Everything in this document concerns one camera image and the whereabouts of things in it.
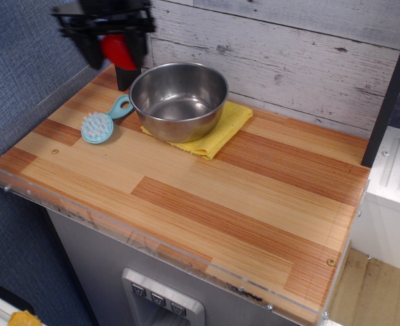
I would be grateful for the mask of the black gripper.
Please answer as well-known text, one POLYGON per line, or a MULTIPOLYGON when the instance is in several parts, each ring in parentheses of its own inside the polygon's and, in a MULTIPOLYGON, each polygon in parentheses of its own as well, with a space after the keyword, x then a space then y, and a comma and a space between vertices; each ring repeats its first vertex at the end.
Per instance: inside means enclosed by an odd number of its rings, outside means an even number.
POLYGON ((123 33, 136 67, 141 68, 148 53, 144 33, 156 29, 150 1, 71 1, 52 7, 50 13, 93 69, 100 69, 104 61, 97 36, 123 33))

